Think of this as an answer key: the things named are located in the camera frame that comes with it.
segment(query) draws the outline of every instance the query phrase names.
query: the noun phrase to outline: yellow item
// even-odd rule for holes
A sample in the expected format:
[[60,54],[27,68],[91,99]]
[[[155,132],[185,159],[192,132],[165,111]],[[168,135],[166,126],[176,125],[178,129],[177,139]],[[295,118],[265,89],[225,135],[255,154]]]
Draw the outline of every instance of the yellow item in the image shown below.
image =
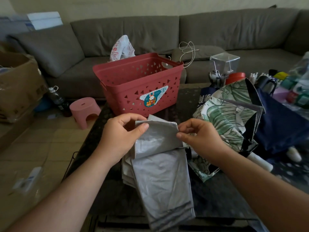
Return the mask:
[[274,75],[274,78],[277,78],[279,80],[284,80],[288,76],[285,72],[278,72],[276,75]]

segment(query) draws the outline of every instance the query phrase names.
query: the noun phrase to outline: plastic basket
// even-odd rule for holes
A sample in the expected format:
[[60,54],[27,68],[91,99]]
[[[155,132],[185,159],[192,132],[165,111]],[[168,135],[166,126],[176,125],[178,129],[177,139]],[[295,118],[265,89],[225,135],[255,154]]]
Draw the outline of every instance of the plastic basket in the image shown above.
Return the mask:
[[183,63],[156,53],[93,66],[114,114],[144,117],[176,103],[182,70]]

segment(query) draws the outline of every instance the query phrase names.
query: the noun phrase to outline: green leaf pattern fabric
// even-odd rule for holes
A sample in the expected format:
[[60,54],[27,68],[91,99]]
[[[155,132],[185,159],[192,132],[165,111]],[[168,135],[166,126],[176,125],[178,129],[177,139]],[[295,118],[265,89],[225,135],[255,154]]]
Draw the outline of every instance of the green leaf pattern fabric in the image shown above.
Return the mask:
[[[194,118],[211,122],[222,140],[234,151],[239,152],[243,143],[242,134],[246,122],[256,111],[243,106],[231,104],[225,100],[252,104],[245,80],[234,82],[217,90],[211,98],[201,105],[193,114]],[[198,156],[188,161],[188,165],[205,182],[218,171],[209,172],[210,163]]]

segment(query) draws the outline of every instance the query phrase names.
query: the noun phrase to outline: tiled floor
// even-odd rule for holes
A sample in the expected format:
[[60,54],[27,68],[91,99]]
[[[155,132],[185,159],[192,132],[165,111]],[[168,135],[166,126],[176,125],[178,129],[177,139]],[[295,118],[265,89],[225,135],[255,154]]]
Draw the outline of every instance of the tiled floor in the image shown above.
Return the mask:
[[[47,119],[50,114],[58,116]],[[38,113],[30,128],[0,153],[0,231],[60,183],[72,154],[79,151],[94,121],[91,117],[88,129],[81,130],[73,117],[63,117],[56,109]],[[27,195],[14,192],[16,180],[28,177],[38,166],[43,167],[43,173],[32,191]]]

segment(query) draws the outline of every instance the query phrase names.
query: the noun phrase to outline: clear plastic box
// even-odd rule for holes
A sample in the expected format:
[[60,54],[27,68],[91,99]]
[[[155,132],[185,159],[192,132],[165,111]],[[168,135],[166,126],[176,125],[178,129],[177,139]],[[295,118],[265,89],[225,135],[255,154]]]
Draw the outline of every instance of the clear plastic box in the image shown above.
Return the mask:
[[226,52],[213,55],[210,57],[210,60],[213,61],[213,71],[211,73],[217,77],[226,78],[229,74],[236,72],[239,59],[239,56]]

